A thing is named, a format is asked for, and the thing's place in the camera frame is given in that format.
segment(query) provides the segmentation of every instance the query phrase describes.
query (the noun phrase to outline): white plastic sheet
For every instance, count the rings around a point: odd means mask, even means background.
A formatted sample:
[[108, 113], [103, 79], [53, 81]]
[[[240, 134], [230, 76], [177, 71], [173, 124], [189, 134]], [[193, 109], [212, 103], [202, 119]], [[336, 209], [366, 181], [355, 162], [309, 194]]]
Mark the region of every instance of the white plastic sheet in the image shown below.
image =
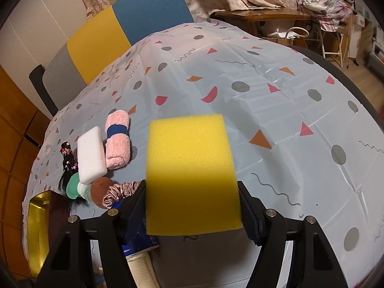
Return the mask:
[[[57, 113], [31, 171], [24, 232], [30, 198], [57, 191], [60, 144], [76, 149], [77, 138], [94, 126], [103, 130], [115, 109], [131, 113], [132, 161], [114, 170], [114, 180], [145, 178], [150, 120], [221, 113], [238, 180], [286, 217], [315, 216], [350, 287], [382, 255], [383, 132], [313, 61], [216, 20], [148, 36]], [[92, 205], [74, 213], [89, 218], [103, 210]], [[259, 252], [244, 230], [160, 237], [160, 243], [153, 265], [164, 288], [245, 287]], [[288, 244], [279, 288], [287, 282], [291, 251]], [[97, 242], [92, 253], [101, 266]]]

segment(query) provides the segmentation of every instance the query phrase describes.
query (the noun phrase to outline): blue band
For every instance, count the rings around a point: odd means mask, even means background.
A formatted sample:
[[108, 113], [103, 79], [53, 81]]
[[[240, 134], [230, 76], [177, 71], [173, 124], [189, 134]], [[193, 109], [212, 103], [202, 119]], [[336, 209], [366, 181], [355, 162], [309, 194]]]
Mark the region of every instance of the blue band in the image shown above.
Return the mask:
[[107, 138], [110, 138], [112, 135], [123, 133], [127, 134], [128, 128], [122, 124], [113, 124], [107, 129]]

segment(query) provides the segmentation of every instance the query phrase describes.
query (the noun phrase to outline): yellow sponge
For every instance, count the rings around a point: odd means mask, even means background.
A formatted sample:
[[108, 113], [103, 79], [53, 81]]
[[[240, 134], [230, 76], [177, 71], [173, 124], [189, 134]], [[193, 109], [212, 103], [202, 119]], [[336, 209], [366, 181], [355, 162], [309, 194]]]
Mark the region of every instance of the yellow sponge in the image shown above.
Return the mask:
[[194, 235], [242, 227], [222, 115], [151, 121], [146, 181], [148, 234]]

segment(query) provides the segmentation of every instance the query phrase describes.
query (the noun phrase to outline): basket handle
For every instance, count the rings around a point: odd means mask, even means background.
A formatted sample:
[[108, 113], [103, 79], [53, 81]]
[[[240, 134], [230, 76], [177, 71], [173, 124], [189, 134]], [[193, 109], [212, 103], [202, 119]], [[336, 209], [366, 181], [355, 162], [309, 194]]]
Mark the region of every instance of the basket handle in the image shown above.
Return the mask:
[[306, 38], [306, 37], [308, 37], [308, 36], [310, 35], [310, 33], [309, 33], [306, 29], [304, 29], [304, 28], [301, 28], [301, 27], [292, 27], [292, 28], [289, 28], [289, 29], [287, 30], [287, 33], [285, 34], [285, 38], [284, 38], [284, 39], [287, 39], [287, 37], [288, 37], [288, 32], [292, 31], [293, 29], [302, 30], [302, 31], [305, 32], [305, 35], [304, 35], [304, 36], [302, 36], [302, 35], [300, 34], [300, 35], [297, 36], [298, 38], [300, 38], [300, 37], [302, 37], [302, 38]]

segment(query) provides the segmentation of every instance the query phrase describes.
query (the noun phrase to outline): green lid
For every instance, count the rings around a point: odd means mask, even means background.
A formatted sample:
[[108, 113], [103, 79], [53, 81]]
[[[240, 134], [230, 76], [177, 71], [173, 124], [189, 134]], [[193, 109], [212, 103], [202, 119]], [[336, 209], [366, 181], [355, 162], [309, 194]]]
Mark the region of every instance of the green lid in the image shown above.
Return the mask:
[[79, 173], [77, 172], [71, 177], [67, 185], [66, 193], [70, 199], [76, 199], [77, 197], [79, 197], [79, 193], [77, 192], [77, 185], [79, 184], [79, 182]]

